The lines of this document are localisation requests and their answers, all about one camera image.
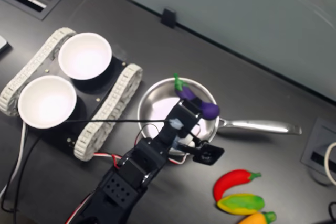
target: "purple eggplant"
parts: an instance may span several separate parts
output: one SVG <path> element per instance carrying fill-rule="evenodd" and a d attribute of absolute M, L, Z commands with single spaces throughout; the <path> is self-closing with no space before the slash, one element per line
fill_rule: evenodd
<path fill-rule="evenodd" d="M 175 77 L 175 92 L 180 99 L 185 99 L 193 102 L 202 110 L 202 116 L 205 120 L 213 120 L 219 116 L 220 109 L 213 103 L 202 101 L 194 92 L 187 86 L 185 82 L 179 79 L 178 74 Z"/>

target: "frying pan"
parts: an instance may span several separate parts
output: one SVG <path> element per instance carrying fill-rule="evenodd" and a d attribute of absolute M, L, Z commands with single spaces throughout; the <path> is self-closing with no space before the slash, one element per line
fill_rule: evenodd
<path fill-rule="evenodd" d="M 214 97 L 211 93 L 200 83 L 187 78 L 180 78 L 182 81 L 188 84 L 197 95 L 204 102 L 211 102 L 216 104 Z M 160 120 L 165 119 L 171 109 L 179 102 L 179 97 L 175 93 L 175 79 L 169 78 L 157 82 L 143 95 L 139 107 L 138 107 L 138 119 L 139 120 Z M 154 138 L 158 134 L 158 130 L 163 127 L 163 123 L 153 123 L 155 126 L 148 125 L 143 131 L 144 137 Z M 139 123 L 139 127 L 142 129 L 146 123 Z M 201 140 L 208 140 L 209 142 L 214 138 L 216 132 L 220 128 L 235 127 L 240 129 L 262 131 L 268 133 L 278 134 L 302 134 L 300 126 L 292 125 L 284 122 L 268 121 L 268 120 L 237 120 L 229 121 L 223 118 L 217 117 L 215 120 L 206 121 L 200 119 L 197 126 L 192 130 L 193 134 Z M 184 144 L 193 146 L 192 137 L 181 140 Z M 171 149 L 171 155 L 183 155 L 184 153 Z"/>

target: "toy red chili pepper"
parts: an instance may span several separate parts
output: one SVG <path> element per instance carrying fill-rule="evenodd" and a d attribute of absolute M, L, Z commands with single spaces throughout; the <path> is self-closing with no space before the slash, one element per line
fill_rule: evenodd
<path fill-rule="evenodd" d="M 227 189 L 249 183 L 257 177 L 261 177 L 261 173 L 250 173 L 247 170 L 232 170 L 224 174 L 217 180 L 214 186 L 215 200 L 219 201 Z"/>

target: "white paper bowl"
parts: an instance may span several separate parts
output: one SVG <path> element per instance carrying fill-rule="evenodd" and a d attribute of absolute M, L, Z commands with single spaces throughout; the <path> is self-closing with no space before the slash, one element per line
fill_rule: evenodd
<path fill-rule="evenodd" d="M 76 102 L 76 91 L 70 82 L 59 76 L 43 76 L 23 89 L 17 106 L 26 124 L 47 129 L 68 119 Z"/>
<path fill-rule="evenodd" d="M 89 80 L 102 74 L 112 59 L 108 41 L 94 33 L 77 34 L 61 47 L 58 62 L 62 71 L 76 80 Z"/>

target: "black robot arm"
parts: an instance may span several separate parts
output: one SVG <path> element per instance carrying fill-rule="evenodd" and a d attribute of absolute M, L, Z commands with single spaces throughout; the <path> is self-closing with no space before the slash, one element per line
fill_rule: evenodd
<path fill-rule="evenodd" d="M 124 224 L 148 184 L 168 160 L 174 145 L 194 155 L 193 160 L 212 165 L 224 150 L 206 141 L 195 140 L 196 147 L 180 145 L 178 139 L 185 138 L 199 122 L 202 113 L 192 102 L 181 100 L 167 116 L 163 128 L 154 139 L 143 138 L 128 151 L 104 175 L 97 189 L 67 224 Z"/>

